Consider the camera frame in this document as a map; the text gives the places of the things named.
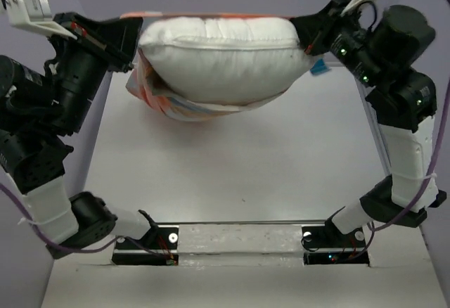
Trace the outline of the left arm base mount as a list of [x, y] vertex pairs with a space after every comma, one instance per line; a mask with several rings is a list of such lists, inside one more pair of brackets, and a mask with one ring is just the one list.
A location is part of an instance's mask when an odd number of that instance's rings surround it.
[[179, 264], [179, 225], [157, 224], [145, 211], [139, 210], [150, 224], [140, 239], [118, 239], [112, 253], [117, 266], [177, 266]]

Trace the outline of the orange blue checked pillowcase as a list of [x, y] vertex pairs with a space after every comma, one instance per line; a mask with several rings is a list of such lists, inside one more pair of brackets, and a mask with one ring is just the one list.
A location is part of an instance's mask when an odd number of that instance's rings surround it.
[[[258, 17], [278, 17], [275, 15], [258, 15], [258, 14], [188, 14], [188, 13], [160, 13], [150, 11], [140, 11], [138, 17], [143, 18], [144, 30], [153, 22], [175, 18], [181, 16], [200, 17], [200, 18], [258, 18]], [[175, 92], [173, 92], [159, 75], [150, 66], [149, 62], [143, 57], [139, 49], [139, 43], [136, 50], [136, 62], [134, 70], [127, 82], [127, 90], [133, 96], [144, 101], [153, 110], [162, 113], [166, 117], [179, 120], [182, 122], [202, 122], [211, 120], [216, 117], [232, 115], [235, 113], [246, 112], [261, 108], [263, 105], [272, 102], [276, 98], [268, 101], [253, 103], [250, 105], [219, 105], [212, 103], [192, 102]]]

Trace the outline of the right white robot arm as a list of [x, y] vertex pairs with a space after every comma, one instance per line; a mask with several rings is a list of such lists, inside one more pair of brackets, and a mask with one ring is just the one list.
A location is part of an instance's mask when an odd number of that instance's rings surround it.
[[331, 0], [312, 15], [291, 19], [300, 47], [310, 56], [332, 53], [369, 88], [390, 163], [390, 173], [355, 203], [329, 217], [321, 236], [342, 245], [349, 233], [372, 222], [416, 228], [427, 208], [444, 198], [435, 183], [433, 139], [437, 111], [435, 83], [413, 68], [436, 32], [414, 8], [387, 8], [377, 25], [360, 25], [360, 11], [345, 12], [350, 0]]

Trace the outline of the white pillow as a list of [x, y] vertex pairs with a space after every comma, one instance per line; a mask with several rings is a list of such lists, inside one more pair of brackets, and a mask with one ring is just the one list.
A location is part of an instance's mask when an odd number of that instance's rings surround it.
[[278, 17], [161, 19], [144, 30], [139, 49], [173, 92], [219, 105], [276, 98], [318, 60]]

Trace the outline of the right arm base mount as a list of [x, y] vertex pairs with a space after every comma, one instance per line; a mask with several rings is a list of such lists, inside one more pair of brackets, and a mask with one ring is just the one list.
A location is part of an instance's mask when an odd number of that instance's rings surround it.
[[300, 242], [304, 250], [304, 265], [370, 264], [362, 228], [346, 235], [338, 231], [331, 238], [325, 232], [324, 225], [302, 227]]

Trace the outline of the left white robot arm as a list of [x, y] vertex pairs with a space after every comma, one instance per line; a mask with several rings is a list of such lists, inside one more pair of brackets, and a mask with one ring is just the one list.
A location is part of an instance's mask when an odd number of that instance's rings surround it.
[[158, 226], [143, 210], [119, 212], [88, 191], [65, 192], [64, 159], [73, 147], [63, 138], [80, 131], [107, 72], [128, 72], [143, 18], [95, 21], [59, 13], [51, 33], [56, 55], [38, 73], [1, 57], [1, 166], [20, 192], [25, 220], [54, 259], [90, 254], [112, 235], [147, 250]]

